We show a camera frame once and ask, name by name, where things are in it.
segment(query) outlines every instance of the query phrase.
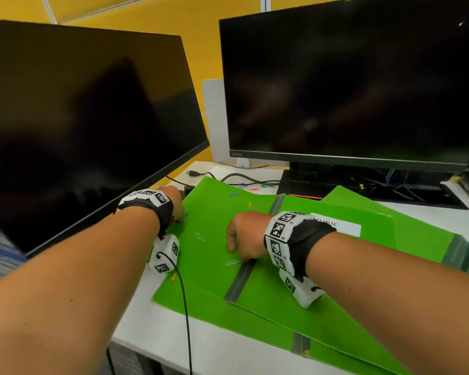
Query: forearm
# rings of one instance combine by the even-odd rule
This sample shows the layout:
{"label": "forearm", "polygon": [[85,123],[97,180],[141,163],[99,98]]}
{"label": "forearm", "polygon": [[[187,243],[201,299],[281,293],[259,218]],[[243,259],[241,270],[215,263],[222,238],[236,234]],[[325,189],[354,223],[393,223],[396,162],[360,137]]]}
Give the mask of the forearm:
{"label": "forearm", "polygon": [[469,275],[340,233],[306,273],[412,372],[469,374]]}
{"label": "forearm", "polygon": [[152,210],[126,208],[3,278],[0,372],[95,372],[158,230]]}

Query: desk surface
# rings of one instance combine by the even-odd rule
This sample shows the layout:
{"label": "desk surface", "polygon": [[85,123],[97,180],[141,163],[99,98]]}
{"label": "desk surface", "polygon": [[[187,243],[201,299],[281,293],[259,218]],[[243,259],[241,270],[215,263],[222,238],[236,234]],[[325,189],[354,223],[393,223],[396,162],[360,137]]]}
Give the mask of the desk surface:
{"label": "desk surface", "polygon": [[[198,184],[202,177],[189,177],[186,174],[187,170],[201,173],[209,171],[218,179],[238,172],[257,180],[278,180],[283,173],[283,170],[271,168],[241,170],[219,163],[195,162],[176,178],[180,182],[191,185]],[[248,181],[241,177],[232,177],[228,182],[247,183]],[[183,188],[180,184],[174,185],[179,189]],[[469,196],[463,189],[457,184],[447,183],[447,185],[469,207]],[[256,193],[276,194],[276,188],[254,187],[260,189],[255,191]],[[469,240],[469,210],[391,202],[381,204],[434,226],[461,234]],[[113,341],[158,360],[175,370],[188,373],[188,342],[184,315],[150,302],[164,277],[165,274],[156,273],[146,267],[139,286],[114,332]],[[335,375],[348,373],[195,318],[189,318],[189,328],[193,371],[198,374],[319,373]]]}

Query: computer monitor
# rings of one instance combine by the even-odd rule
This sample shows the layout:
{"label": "computer monitor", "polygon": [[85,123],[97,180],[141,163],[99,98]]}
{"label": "computer monitor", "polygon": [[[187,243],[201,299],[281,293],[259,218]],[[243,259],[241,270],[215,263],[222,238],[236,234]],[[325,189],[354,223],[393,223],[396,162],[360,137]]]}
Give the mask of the computer monitor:
{"label": "computer monitor", "polygon": [[0,229],[22,252],[207,147],[179,36],[0,20]]}
{"label": "computer monitor", "polygon": [[219,27],[232,157],[465,167],[469,0],[341,0]]}

